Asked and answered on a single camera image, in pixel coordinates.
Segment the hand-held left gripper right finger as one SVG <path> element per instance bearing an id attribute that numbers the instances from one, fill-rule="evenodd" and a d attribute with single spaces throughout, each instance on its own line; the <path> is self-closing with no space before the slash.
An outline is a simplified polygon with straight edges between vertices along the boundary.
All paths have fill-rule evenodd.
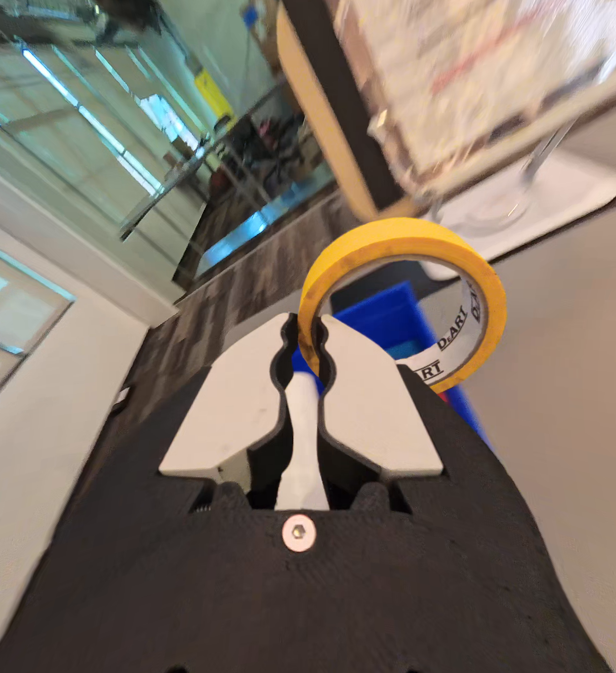
<path id="1" fill-rule="evenodd" d="M 321 319 L 318 460 L 329 481 L 437 476 L 443 463 L 396 361 L 331 315 Z"/>

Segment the clear acrylic sign holder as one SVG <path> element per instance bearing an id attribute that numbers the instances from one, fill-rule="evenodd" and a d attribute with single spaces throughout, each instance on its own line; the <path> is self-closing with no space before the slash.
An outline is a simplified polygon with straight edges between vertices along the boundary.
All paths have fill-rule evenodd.
<path id="1" fill-rule="evenodd" d="M 327 1 L 396 186 L 493 260 L 616 198 L 561 149 L 616 102 L 616 1 Z"/>

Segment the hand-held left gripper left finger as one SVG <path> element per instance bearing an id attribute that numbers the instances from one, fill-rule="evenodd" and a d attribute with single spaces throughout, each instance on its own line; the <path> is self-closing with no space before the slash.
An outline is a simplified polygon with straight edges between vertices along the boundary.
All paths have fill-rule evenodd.
<path id="1" fill-rule="evenodd" d="M 279 480 L 293 452 L 286 389 L 296 348 L 296 314 L 280 313 L 220 355 L 159 466 L 161 475 Z"/>

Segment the white bottle with black cap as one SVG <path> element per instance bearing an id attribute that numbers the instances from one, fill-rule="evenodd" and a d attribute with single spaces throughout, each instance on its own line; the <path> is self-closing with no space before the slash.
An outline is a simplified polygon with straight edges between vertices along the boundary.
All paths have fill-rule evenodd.
<path id="1" fill-rule="evenodd" d="M 295 373 L 286 389 L 293 427 L 293 454 L 282 474 L 275 510 L 329 510 L 317 457 L 318 406 L 315 378 Z"/>

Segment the blue plastic bin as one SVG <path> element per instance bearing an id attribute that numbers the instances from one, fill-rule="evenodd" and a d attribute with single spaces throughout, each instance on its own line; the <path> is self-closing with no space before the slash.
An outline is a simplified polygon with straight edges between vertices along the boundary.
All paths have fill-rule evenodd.
<path id="1" fill-rule="evenodd" d="M 395 360 L 408 358 L 429 348 L 437 340 L 433 328 L 416 301 L 408 281 L 382 290 L 369 298 L 335 313 L 336 319 L 354 328 L 380 346 Z M 319 377 L 310 370 L 300 349 L 292 357 L 293 371 L 313 377 L 317 392 L 323 391 Z M 490 446 L 478 416 L 466 393 L 455 386 L 440 393 L 458 415 Z"/>

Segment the yellow sign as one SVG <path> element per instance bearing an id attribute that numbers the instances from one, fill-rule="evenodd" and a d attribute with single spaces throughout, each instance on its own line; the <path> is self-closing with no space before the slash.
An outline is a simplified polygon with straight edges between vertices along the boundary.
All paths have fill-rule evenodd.
<path id="1" fill-rule="evenodd" d="M 219 132 L 222 128 L 228 129 L 232 122 L 236 121 L 237 115 L 211 74 L 203 66 L 194 75 L 194 86 L 211 115 L 211 129 L 215 132 Z"/>

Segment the yellow masking tape roll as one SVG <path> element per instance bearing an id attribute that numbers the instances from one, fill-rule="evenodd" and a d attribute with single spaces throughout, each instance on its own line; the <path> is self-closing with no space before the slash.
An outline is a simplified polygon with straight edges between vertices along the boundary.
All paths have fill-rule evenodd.
<path id="1" fill-rule="evenodd" d="M 428 349 L 402 359 L 423 383 L 442 393 L 464 382 L 497 348 L 507 319 L 504 286 L 490 264 L 456 233 L 437 223 L 393 217 L 366 223 L 333 241 L 303 283 L 298 311 L 299 349 L 319 372 L 315 325 L 322 305 L 341 281 L 375 263 L 427 260 L 453 269 L 463 299 L 448 331 Z"/>

